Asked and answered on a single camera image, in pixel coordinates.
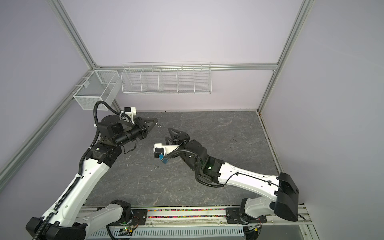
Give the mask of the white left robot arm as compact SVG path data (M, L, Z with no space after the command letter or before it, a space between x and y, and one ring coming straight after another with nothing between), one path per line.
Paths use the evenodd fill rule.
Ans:
M131 118L119 113L98 120L91 146L81 157L74 179L41 217L33 217L26 225L34 240L85 240L112 223L130 224L135 218L131 204L114 200L106 207L86 216L78 214L88 196L123 152L122 147L147 137L158 119Z

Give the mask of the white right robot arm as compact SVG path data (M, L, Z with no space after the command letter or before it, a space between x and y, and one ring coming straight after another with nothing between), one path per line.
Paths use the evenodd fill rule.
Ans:
M235 167L228 162L208 154L198 141L183 131L169 128L167 145L174 146L166 150L164 159L181 158L194 172L195 180L207 187L223 188L233 186L258 195L257 198L245 198L241 203L243 218L257 218L275 214L291 222L299 219L299 188L287 173L263 175Z

